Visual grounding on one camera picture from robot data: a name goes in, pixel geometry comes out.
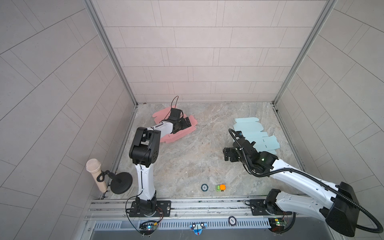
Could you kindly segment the light blue paper box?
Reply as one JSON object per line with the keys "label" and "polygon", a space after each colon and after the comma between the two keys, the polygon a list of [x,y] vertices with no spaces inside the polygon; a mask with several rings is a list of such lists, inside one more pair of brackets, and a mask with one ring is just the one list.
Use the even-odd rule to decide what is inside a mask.
{"label": "light blue paper box", "polygon": [[280,148],[276,136],[269,136],[264,127],[256,117],[235,119],[234,130],[241,131],[243,136],[250,143],[255,142],[254,148],[258,152],[269,152],[276,155]]}

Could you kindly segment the pink paper box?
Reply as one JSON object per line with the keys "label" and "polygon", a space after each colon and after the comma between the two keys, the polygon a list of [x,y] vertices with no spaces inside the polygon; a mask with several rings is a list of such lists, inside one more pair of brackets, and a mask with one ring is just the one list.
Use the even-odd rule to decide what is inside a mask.
{"label": "pink paper box", "polygon": [[193,117],[187,117],[176,106],[168,107],[152,115],[155,119],[155,130],[161,131],[163,143],[172,143],[196,130],[198,121]]}

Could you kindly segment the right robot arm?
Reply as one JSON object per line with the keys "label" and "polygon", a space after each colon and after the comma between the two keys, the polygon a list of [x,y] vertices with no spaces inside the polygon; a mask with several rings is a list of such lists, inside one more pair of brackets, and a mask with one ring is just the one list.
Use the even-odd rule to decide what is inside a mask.
{"label": "right robot arm", "polygon": [[334,184],[298,170],[276,155],[258,152],[245,139],[223,149],[225,161],[240,162],[257,178],[272,177],[304,193],[291,195],[279,189],[270,190],[264,208],[272,215],[291,212],[324,221],[331,229],[346,237],[356,230],[381,234],[382,224],[363,208],[352,186],[345,182]]}

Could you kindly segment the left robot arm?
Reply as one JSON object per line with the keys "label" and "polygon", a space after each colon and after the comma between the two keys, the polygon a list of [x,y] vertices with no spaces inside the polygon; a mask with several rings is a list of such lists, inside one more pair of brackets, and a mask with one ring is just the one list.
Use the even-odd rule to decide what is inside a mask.
{"label": "left robot arm", "polygon": [[157,197],[154,184],[154,166],[159,151],[161,138],[176,134],[191,127],[189,117],[170,117],[158,124],[136,130],[129,157],[137,170],[138,194],[133,202],[133,212],[152,216],[156,212]]}

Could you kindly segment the orange green small toy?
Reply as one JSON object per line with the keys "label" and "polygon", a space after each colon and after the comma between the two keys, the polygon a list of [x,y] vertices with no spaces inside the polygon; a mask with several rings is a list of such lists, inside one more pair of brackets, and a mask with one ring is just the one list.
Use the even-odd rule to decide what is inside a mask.
{"label": "orange green small toy", "polygon": [[225,184],[220,184],[220,185],[216,185],[216,191],[218,192],[223,192],[226,190],[226,185]]}

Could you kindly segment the right green circuit board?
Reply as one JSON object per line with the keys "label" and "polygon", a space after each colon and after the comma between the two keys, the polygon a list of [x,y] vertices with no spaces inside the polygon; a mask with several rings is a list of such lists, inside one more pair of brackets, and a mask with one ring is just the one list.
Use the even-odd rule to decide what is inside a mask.
{"label": "right green circuit board", "polygon": [[270,228],[269,230],[273,233],[275,232],[282,232],[284,231],[287,226],[289,225],[285,220],[282,218],[269,218],[268,219]]}

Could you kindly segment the green circuit board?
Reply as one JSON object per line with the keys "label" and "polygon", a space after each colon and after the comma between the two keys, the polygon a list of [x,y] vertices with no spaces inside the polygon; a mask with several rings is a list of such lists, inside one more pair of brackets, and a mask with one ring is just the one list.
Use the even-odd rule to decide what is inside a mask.
{"label": "green circuit board", "polygon": [[289,225],[285,220],[282,218],[269,218],[268,219],[270,228],[269,230],[273,233],[275,232],[282,232],[284,231],[287,226]]}
{"label": "green circuit board", "polygon": [[153,234],[159,226],[159,223],[157,221],[146,221],[140,224],[139,231],[141,235],[149,236]]}

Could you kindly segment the black round stand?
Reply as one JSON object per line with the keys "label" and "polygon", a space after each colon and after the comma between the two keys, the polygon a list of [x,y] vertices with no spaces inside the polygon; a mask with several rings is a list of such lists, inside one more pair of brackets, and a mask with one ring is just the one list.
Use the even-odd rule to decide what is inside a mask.
{"label": "black round stand", "polygon": [[97,182],[102,183],[105,180],[105,176],[108,176],[111,179],[111,191],[117,195],[128,191],[133,183],[133,177],[130,173],[121,172],[114,174],[110,171],[101,172],[96,178]]}

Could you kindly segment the blue red sticker tag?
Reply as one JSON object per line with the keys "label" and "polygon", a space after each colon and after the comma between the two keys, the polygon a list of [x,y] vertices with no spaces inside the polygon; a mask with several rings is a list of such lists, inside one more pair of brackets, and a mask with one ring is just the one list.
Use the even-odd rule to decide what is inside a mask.
{"label": "blue red sticker tag", "polygon": [[207,228],[207,223],[193,223],[190,225],[190,230],[194,232],[195,235],[199,236],[202,234],[202,231]]}

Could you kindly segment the left green circuit board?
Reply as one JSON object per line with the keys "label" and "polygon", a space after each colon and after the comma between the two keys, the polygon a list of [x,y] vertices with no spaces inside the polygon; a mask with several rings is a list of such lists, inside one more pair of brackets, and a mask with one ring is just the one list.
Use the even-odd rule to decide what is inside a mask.
{"label": "left green circuit board", "polygon": [[157,221],[146,221],[140,224],[139,231],[141,235],[149,236],[153,234],[159,226],[159,223]]}

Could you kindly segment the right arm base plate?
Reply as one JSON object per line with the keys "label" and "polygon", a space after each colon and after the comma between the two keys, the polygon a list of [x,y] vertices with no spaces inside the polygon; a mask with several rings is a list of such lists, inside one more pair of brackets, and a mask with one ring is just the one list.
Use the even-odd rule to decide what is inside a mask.
{"label": "right arm base plate", "polygon": [[284,214],[291,216],[293,214],[292,212],[282,211],[275,202],[264,199],[247,200],[244,204],[251,208],[253,216],[282,216]]}

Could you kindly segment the aluminium rail frame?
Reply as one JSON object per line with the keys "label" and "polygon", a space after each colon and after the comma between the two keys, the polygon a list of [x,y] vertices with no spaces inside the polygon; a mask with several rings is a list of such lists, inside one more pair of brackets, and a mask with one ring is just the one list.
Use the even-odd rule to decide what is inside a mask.
{"label": "aluminium rail frame", "polygon": [[[186,219],[228,219],[234,216],[238,219],[246,218],[272,218],[278,216],[263,215],[253,216],[251,208],[244,204],[247,200],[264,199],[264,197],[235,197],[235,198],[181,198],[181,199],[159,199],[158,201],[171,201],[169,217],[129,217],[127,208],[130,208],[133,200],[96,200],[92,201],[86,213],[87,220],[123,220],[129,217],[132,221],[143,219],[186,220]],[[306,196],[295,196],[284,194],[282,197],[274,198],[275,202],[284,212],[297,213],[305,217],[313,217],[321,221],[325,220],[323,205]]]}

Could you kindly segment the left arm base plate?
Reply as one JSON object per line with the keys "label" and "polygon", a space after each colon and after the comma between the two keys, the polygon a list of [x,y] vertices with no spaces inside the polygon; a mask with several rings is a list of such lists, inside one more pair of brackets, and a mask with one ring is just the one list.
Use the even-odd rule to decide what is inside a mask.
{"label": "left arm base plate", "polygon": [[130,208],[127,208],[129,217],[169,217],[171,211],[171,201],[134,201]]}

